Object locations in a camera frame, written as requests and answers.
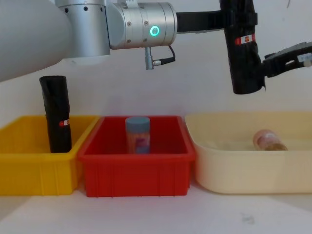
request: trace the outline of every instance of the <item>white table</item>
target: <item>white table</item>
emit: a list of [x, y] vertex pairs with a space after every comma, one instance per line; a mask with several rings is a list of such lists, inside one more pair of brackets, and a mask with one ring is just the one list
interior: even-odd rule
[[311, 234], [312, 195], [0, 197], [0, 234]]

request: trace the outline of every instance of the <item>yellow bin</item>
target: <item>yellow bin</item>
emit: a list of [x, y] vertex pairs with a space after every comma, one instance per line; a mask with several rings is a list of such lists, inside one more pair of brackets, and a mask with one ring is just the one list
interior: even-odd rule
[[98, 119], [71, 116], [73, 147], [66, 154], [50, 153], [45, 116], [0, 129], [0, 195], [70, 195], [82, 176], [76, 154]]

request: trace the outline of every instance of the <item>sticker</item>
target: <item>sticker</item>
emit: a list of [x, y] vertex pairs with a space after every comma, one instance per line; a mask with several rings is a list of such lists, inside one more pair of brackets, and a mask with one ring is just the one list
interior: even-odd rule
[[64, 120], [64, 121], [61, 121], [61, 122], [59, 123], [59, 126], [60, 126], [60, 127], [64, 127], [64, 126], [67, 126], [67, 125], [69, 125], [69, 119], [68, 119], [68, 120]]
[[312, 61], [312, 53], [304, 54], [304, 55], [298, 55], [298, 61], [299, 62], [305, 62], [307, 60]]
[[235, 44], [236, 45], [242, 45], [242, 44], [246, 44], [249, 42], [255, 41], [255, 34], [250, 34], [248, 36], [244, 36], [241, 38], [236, 38], [235, 40]]

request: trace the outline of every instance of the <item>green indicator light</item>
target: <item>green indicator light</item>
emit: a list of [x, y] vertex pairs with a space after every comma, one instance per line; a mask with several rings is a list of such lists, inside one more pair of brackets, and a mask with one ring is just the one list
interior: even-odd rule
[[153, 37], [157, 37], [160, 33], [160, 29], [159, 27], [157, 26], [153, 26], [151, 27], [151, 30], [150, 30], [150, 34], [153, 36]]

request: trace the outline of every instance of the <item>black cylinder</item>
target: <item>black cylinder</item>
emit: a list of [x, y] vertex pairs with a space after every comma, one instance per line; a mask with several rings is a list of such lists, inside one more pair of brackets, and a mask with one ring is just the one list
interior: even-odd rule
[[46, 112], [51, 153], [67, 153], [72, 149], [69, 122], [69, 99], [66, 77], [40, 78]]
[[[220, 0], [221, 10], [234, 11], [237, 16], [255, 13], [252, 0]], [[265, 87], [261, 59], [255, 41], [255, 25], [236, 24], [224, 30], [228, 47], [230, 71], [235, 94], [250, 94]]]

